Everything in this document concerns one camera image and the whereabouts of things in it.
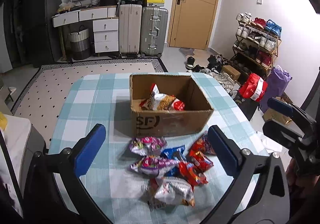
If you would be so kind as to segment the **person's right hand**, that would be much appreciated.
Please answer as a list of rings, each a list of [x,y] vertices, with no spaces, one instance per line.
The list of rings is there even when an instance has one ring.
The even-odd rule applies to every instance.
[[[285,174],[289,189],[304,189],[304,179],[302,176],[297,175],[297,164],[294,158],[290,160]]]

